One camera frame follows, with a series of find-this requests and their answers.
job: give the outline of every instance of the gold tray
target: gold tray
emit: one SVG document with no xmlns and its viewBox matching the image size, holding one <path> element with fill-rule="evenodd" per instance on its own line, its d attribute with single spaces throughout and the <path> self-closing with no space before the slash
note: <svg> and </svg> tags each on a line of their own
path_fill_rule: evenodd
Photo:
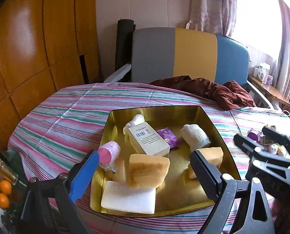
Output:
<svg viewBox="0 0 290 234">
<path fill-rule="evenodd" d="M 156 189 L 156 205 L 154 214 L 128 213 L 109 210 L 101 207 L 102 193 L 107 180 L 126 182 L 129 157 L 135 154 L 128 136 L 123 134 L 123 127 L 136 114 L 142 114 L 155 130 L 168 127 L 181 140 L 181 144 L 170 150 L 170 168 L 164 183 Z M 190 149 L 183 140 L 180 130 L 185 124 L 198 124 L 211 140 L 210 147 L 221 147 L 224 153 L 221 173 L 229 173 L 240 180 L 235 162 L 218 130 L 200 106 L 155 106 L 113 110 L 110 112 L 100 146 L 116 141 L 121 152 L 116 164 L 118 172 L 104 171 L 98 167 L 91 183 L 90 207 L 93 211 L 117 216 L 156 217 L 187 213 L 213 204 L 205 195 L 197 179 L 188 179 Z"/>
</svg>

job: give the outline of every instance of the table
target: table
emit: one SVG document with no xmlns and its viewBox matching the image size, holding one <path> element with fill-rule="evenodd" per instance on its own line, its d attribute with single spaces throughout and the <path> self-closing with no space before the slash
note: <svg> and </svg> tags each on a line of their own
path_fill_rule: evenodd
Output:
<svg viewBox="0 0 290 234">
<path fill-rule="evenodd" d="M 20 154 L 28 180 L 33 176 L 52 179 L 98 149 L 111 110 L 159 105 L 201 106 L 224 139 L 241 179 L 245 179 L 249 157 L 235 146 L 235 134 L 247 135 L 249 129 L 261 130 L 265 124 L 290 134 L 290 119 L 281 111 L 259 107 L 223 111 L 216 102 L 178 90 L 142 83 L 96 83 L 64 88 L 47 98 L 21 120 L 8 149 Z M 89 196 L 90 186 L 75 204 L 93 232 L 102 234 L 197 233 L 212 210 L 211 206 L 176 216 L 118 217 L 93 212 Z M 272 205 L 273 198 L 267 195 L 267 199 Z M 235 200 L 224 231 L 230 230 L 239 202 Z M 50 203 L 56 206 L 55 200 Z"/>
<path fill-rule="evenodd" d="M 258 89 L 265 93 L 266 98 L 269 101 L 277 100 L 279 103 L 282 103 L 288 107 L 290 107 L 290 101 L 288 97 L 285 97 L 280 91 L 278 91 L 275 87 L 271 85 L 263 84 L 259 79 L 248 76 L 248 81 L 250 83 L 255 84 Z"/>
</svg>

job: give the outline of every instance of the curtain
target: curtain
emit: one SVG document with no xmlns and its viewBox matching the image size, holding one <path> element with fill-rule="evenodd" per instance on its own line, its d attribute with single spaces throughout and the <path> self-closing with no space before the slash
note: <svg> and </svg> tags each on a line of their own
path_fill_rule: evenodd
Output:
<svg viewBox="0 0 290 234">
<path fill-rule="evenodd" d="M 285 97 L 290 97 L 290 9 L 283 0 L 279 0 L 282 14 L 283 37 L 278 63 L 274 70 L 274 83 Z"/>
<path fill-rule="evenodd" d="M 237 0 L 192 0 L 186 29 L 231 37 L 236 21 Z"/>
</svg>

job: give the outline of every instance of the purple packet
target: purple packet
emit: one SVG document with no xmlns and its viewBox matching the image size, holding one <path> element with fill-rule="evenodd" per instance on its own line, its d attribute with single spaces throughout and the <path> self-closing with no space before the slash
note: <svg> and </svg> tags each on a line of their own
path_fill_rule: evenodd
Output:
<svg viewBox="0 0 290 234">
<path fill-rule="evenodd" d="M 157 131 L 158 135 L 170 145 L 170 149 L 180 144 L 180 140 L 171 132 L 169 128 L 160 129 Z"/>
<path fill-rule="evenodd" d="M 252 140 L 254 140 L 258 143 L 260 134 L 261 134 L 261 132 L 257 129 L 250 129 L 248 131 L 247 137 L 251 138 Z"/>
</svg>

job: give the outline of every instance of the rolled towel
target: rolled towel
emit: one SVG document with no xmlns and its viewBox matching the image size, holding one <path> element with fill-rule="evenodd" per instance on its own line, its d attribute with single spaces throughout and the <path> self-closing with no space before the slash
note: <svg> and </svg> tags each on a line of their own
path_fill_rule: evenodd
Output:
<svg viewBox="0 0 290 234">
<path fill-rule="evenodd" d="M 123 128 L 123 134 L 124 135 L 128 135 L 129 134 L 129 128 L 130 127 L 133 127 L 133 126 L 136 126 L 136 125 L 139 125 L 139 124 L 142 124 L 143 122 L 145 122 L 145 118 L 143 115 L 141 114 L 137 114 L 133 117 L 133 119 L 128 122 L 125 127 Z"/>
<path fill-rule="evenodd" d="M 191 152 L 205 148 L 211 143 L 209 137 L 197 124 L 184 125 L 183 129 L 181 129 L 181 135 L 190 146 Z"/>
</svg>

